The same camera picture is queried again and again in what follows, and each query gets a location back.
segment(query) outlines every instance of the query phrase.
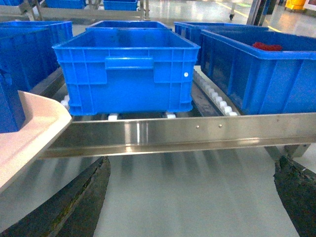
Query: metal pole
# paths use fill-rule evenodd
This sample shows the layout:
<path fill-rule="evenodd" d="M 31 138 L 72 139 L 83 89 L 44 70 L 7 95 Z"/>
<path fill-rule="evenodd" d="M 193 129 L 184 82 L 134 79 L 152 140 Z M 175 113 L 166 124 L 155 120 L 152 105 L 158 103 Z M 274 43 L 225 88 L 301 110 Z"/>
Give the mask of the metal pole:
<path fill-rule="evenodd" d="M 258 26 L 260 22 L 264 21 L 265 17 L 264 9 L 266 6 L 267 0 L 254 0 L 250 9 L 249 17 L 247 20 L 247 25 L 255 25 Z"/>

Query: stainless steel rail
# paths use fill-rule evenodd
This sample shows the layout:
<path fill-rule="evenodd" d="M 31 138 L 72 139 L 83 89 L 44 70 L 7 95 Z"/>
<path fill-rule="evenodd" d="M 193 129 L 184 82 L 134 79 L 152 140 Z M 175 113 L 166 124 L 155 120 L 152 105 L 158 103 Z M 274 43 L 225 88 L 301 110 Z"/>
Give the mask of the stainless steel rail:
<path fill-rule="evenodd" d="M 41 158 L 277 145 L 291 155 L 316 142 L 316 113 L 224 117 L 195 83 L 192 97 L 204 117 L 74 121 Z"/>

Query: blue bin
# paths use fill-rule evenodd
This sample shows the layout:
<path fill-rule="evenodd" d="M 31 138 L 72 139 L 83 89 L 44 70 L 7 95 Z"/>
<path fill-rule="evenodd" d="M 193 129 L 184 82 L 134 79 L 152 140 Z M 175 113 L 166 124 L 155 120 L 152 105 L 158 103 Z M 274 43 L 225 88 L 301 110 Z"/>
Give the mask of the blue bin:
<path fill-rule="evenodd" d="M 85 0 L 45 0 L 51 8 L 83 9 L 86 6 Z"/>
<path fill-rule="evenodd" d="M 241 25 L 241 24 L 231 24 L 231 23 L 211 23 L 211 22 L 174 22 L 175 33 L 181 35 L 182 37 L 202 46 L 202 30 L 208 31 L 218 31 L 218 30 L 229 30 L 229 31 L 267 31 L 267 27 L 259 27 L 252 25 Z M 197 64 L 201 64 L 201 50 L 198 52 Z"/>
<path fill-rule="evenodd" d="M 50 54 L 48 29 L 0 27 L 0 67 L 19 90 L 30 91 L 56 69 Z"/>
<path fill-rule="evenodd" d="M 152 29 L 168 29 L 164 23 L 158 21 L 99 21 L 89 26 L 89 28 L 152 28 Z"/>
<path fill-rule="evenodd" d="M 202 31 L 202 71 L 247 115 L 316 112 L 316 39 Z M 280 44 L 263 51 L 255 42 Z"/>
<path fill-rule="evenodd" d="M 52 46 L 73 37 L 73 23 L 71 21 L 8 21 L 0 22 L 0 27 L 48 28 Z"/>
<path fill-rule="evenodd" d="M 23 0 L 0 0 L 0 5 L 18 6 L 23 3 Z"/>
<path fill-rule="evenodd" d="M 91 28 L 53 48 L 72 115 L 192 109 L 199 46 L 171 31 Z"/>
<path fill-rule="evenodd" d="M 104 10 L 136 11 L 138 0 L 108 0 L 104 1 Z"/>
<path fill-rule="evenodd" d="M 16 86 L 10 74 L 0 69 L 0 133 L 17 132 L 25 115 Z"/>

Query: gray floor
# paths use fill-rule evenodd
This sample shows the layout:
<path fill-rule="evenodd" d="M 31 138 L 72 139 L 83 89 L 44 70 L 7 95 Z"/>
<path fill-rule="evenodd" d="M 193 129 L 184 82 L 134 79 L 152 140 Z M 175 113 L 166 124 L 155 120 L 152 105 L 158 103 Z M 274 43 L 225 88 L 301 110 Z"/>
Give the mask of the gray floor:
<path fill-rule="evenodd" d="M 237 6 L 234 23 L 246 23 Z M 151 18 L 229 22 L 219 3 L 151 0 Z M 316 18 L 276 7 L 266 25 L 316 35 Z M 74 34 L 84 31 L 74 25 Z M 302 165 L 316 172 L 316 146 Z M 95 159 L 38 160 L 0 194 L 0 231 L 42 204 Z M 297 237 L 273 182 L 274 162 L 263 148 L 111 157 L 111 177 L 95 237 Z"/>

